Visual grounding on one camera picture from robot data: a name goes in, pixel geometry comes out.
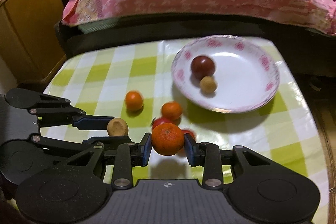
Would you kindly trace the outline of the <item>tan longan with dent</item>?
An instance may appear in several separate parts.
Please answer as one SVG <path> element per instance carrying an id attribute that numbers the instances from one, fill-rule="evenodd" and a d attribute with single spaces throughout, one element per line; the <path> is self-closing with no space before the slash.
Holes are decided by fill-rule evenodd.
<path id="1" fill-rule="evenodd" d="M 113 118 L 107 125 L 107 133 L 109 136 L 127 136 L 129 128 L 123 119 Z"/>

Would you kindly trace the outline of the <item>large bumpy mandarin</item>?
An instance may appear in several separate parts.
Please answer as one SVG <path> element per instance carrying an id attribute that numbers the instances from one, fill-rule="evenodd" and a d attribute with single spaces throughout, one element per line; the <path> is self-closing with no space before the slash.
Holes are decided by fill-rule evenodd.
<path id="1" fill-rule="evenodd" d="M 154 150 L 163 156 L 173 156 L 183 149 L 185 137 L 175 124 L 157 125 L 151 133 L 151 144 Z"/>

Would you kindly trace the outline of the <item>red cherry tomato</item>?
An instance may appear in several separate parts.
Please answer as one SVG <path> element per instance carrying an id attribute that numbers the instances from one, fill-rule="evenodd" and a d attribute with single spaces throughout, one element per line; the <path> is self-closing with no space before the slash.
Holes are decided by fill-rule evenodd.
<path id="1" fill-rule="evenodd" d="M 195 134 L 194 134 L 193 131 L 188 130 L 188 129 L 184 129 L 184 130 L 182 130 L 182 132 L 183 132 L 184 134 L 189 134 L 189 135 L 191 135 L 191 137 L 192 137 L 194 140 L 196 139 Z"/>
<path id="2" fill-rule="evenodd" d="M 154 118 L 151 122 L 151 130 L 154 130 L 157 126 L 164 124 L 164 123 L 172 123 L 174 122 L 168 118 L 160 117 L 160 118 Z"/>

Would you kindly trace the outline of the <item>small orange mandarin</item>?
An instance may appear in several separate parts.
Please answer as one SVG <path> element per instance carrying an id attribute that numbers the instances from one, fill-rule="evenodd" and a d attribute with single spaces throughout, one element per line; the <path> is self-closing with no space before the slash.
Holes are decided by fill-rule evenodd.
<path id="1" fill-rule="evenodd" d="M 167 118 L 171 121 L 178 120 L 183 113 L 182 106 L 175 101 L 166 102 L 161 107 L 161 114 L 164 118 Z"/>

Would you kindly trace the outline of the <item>small tan longan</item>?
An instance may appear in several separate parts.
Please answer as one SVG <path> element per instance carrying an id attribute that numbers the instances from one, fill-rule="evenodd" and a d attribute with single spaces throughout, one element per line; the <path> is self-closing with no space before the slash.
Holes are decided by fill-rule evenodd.
<path id="1" fill-rule="evenodd" d="M 217 83 L 212 76 L 205 76 L 201 79 L 200 89 L 204 94 L 212 94 L 217 89 Z"/>

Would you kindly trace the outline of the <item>dark red plum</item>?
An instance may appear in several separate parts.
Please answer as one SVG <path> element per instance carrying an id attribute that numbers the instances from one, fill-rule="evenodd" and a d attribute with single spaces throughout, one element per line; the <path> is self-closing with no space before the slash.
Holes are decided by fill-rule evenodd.
<path id="1" fill-rule="evenodd" d="M 215 73 L 215 63 L 205 55 L 197 56 L 191 62 L 193 76 L 201 80 L 203 77 L 212 76 Z"/>

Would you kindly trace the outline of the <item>green white checkered tablecloth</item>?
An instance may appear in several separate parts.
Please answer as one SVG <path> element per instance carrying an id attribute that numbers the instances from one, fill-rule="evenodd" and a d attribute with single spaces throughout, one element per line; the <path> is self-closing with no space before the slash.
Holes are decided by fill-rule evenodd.
<path id="1" fill-rule="evenodd" d="M 120 117 L 129 137 L 138 142 L 150 131 L 161 106 L 177 101 L 183 108 L 180 126 L 197 141 L 222 149 L 246 146 L 308 178 L 319 188 L 321 202 L 314 223 L 327 223 L 329 182 L 322 144 L 313 116 L 287 64 L 268 40 L 253 42 L 267 51 L 280 70 L 280 87 L 266 106 L 245 114 L 222 114 L 187 100 L 173 85 L 171 63 L 187 40 L 162 40 L 84 53 L 62 66 L 46 93 L 67 98 L 90 115 Z M 126 109 L 125 96 L 138 91 L 143 107 Z"/>

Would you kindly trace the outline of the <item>brown wooden nightstand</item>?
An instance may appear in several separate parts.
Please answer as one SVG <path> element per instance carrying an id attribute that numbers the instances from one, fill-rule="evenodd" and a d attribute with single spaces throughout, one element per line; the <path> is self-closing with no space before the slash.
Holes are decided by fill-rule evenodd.
<path id="1" fill-rule="evenodd" d="M 65 5 L 65 0 L 1 0 L 1 57 L 18 83 L 46 83 L 66 60 L 54 30 Z"/>

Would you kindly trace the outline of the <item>white floral rimmed plate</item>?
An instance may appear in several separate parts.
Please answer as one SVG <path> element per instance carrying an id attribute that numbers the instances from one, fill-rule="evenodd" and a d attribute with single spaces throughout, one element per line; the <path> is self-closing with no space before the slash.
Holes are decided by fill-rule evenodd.
<path id="1" fill-rule="evenodd" d="M 204 94 L 191 70 L 198 56 L 215 64 L 217 88 Z M 176 88 L 196 105 L 219 113 L 245 113 L 273 99 L 280 72 L 272 57 L 250 39 L 215 35 L 186 44 L 174 57 L 171 74 Z"/>

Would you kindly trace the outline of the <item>dark bed frame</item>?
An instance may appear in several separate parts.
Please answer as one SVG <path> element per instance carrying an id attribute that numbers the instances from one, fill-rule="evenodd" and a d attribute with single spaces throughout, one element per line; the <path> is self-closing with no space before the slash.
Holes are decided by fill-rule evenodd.
<path id="1" fill-rule="evenodd" d="M 335 36 L 299 27 L 237 15 L 153 14 L 123 16 L 68 26 L 55 25 L 68 57 L 104 48 L 168 39 L 211 35 L 258 37 L 271 41 L 300 81 L 335 88 Z"/>

